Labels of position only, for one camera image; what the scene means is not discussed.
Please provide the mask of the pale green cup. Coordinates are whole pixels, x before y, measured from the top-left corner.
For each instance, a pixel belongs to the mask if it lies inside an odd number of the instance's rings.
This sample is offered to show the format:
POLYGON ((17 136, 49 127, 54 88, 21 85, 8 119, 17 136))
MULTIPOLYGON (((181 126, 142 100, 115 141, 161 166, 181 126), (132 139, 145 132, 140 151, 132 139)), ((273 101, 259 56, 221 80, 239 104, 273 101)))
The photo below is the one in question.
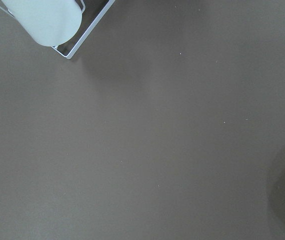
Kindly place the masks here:
POLYGON ((66 43, 79 30, 82 9, 75 0, 4 0, 9 12, 39 45, 66 43))

